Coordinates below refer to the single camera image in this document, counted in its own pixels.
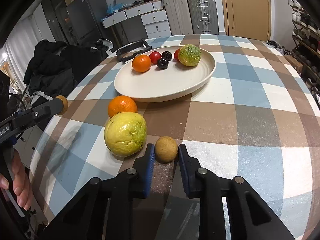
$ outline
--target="round table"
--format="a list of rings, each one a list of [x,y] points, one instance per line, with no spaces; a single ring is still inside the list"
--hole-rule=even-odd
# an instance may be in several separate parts
[[[232,36],[147,42],[153,49],[194,44],[217,62],[196,92],[137,102],[147,143],[161,136],[185,143],[190,156],[217,176],[244,177],[295,238],[310,234],[320,219],[320,111],[286,58],[261,41]],[[49,222],[90,178],[109,179],[132,167],[134,158],[115,158],[103,138],[107,106],[117,96],[113,80],[122,66],[113,54],[85,77],[69,95],[68,111],[52,118],[36,147],[30,177]],[[199,209],[199,199],[183,192],[177,162],[155,163],[149,198],[134,202],[134,239],[197,239]],[[228,216],[226,225],[230,239]]]

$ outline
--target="white curtain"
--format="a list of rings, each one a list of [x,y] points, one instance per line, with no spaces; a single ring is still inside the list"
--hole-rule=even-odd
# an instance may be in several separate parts
[[[24,73],[38,42],[30,17],[27,17],[16,24],[4,44],[4,52],[8,55],[7,61],[21,91],[26,87],[23,83]]]

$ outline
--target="red object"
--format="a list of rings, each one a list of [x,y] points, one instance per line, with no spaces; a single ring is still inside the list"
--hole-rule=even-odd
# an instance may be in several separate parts
[[[161,54],[160,54],[160,52],[154,51],[154,52],[150,53],[149,57],[150,57],[153,65],[155,65],[155,64],[157,64],[158,59],[161,59]]]
[[[177,49],[176,52],[173,55],[174,59],[177,60],[177,61],[179,61],[179,58],[178,58],[179,51],[180,51],[180,49]]]

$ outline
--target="gray refrigerator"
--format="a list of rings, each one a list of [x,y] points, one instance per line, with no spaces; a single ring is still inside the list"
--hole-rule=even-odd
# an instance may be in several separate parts
[[[111,28],[105,29],[100,22],[106,16],[107,9],[106,0],[74,0],[67,6],[69,19],[79,44],[108,39],[114,45],[112,51],[118,49]]]

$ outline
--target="luggage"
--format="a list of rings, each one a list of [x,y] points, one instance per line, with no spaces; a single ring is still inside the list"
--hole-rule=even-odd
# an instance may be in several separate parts
[[[219,34],[216,0],[188,0],[193,33]]]
[[[172,35],[193,34],[187,0],[163,0]]]

